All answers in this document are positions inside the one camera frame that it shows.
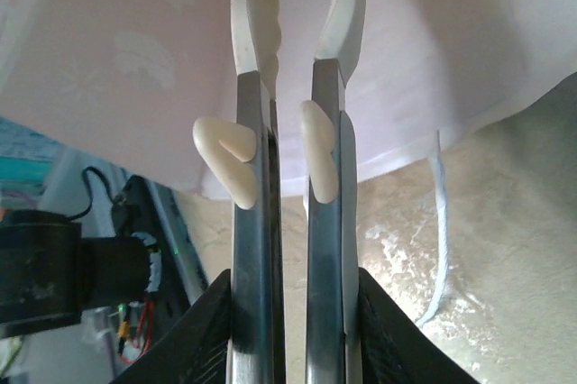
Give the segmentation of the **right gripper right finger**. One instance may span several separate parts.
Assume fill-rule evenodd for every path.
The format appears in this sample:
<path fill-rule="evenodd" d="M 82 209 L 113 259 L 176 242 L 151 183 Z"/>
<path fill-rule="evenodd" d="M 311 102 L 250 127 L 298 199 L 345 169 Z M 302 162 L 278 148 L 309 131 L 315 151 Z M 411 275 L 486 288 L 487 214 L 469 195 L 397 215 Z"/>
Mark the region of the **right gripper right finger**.
<path fill-rule="evenodd" d="M 349 384 L 481 384 L 417 328 L 369 272 L 349 269 Z"/>

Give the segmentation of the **metal tongs white tips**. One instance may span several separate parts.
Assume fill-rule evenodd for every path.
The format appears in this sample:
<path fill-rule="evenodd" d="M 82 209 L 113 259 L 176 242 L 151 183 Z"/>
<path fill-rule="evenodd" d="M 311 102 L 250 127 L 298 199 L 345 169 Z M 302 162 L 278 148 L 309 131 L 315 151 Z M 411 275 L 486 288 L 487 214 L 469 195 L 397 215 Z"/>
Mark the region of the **metal tongs white tips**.
<path fill-rule="evenodd" d="M 279 0 L 231 0 L 236 118 L 198 119 L 197 151 L 233 202 L 227 384 L 285 384 L 277 104 Z M 308 169 L 306 384 L 362 384 L 357 178 L 345 89 L 366 0 L 332 0 L 299 110 Z"/>

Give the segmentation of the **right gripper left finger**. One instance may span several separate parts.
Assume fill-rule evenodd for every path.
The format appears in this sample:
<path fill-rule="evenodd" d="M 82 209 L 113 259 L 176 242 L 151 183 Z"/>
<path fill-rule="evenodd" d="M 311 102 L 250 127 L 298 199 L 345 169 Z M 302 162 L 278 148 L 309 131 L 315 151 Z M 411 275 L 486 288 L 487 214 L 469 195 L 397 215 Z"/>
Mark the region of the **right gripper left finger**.
<path fill-rule="evenodd" d="M 150 351 L 109 384 L 226 384 L 231 319 L 226 269 Z"/>

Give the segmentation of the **white paper bag red print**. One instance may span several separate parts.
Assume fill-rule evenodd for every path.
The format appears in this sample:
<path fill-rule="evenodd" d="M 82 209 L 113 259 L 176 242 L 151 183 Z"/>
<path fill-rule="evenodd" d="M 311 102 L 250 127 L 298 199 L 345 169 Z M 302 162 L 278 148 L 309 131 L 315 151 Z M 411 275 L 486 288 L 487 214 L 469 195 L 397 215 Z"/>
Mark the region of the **white paper bag red print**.
<path fill-rule="evenodd" d="M 449 147 L 577 72 L 577 0 L 367 0 L 346 90 L 359 180 Z M 192 125 L 232 117 L 230 0 L 0 0 L 0 116 L 225 198 Z"/>

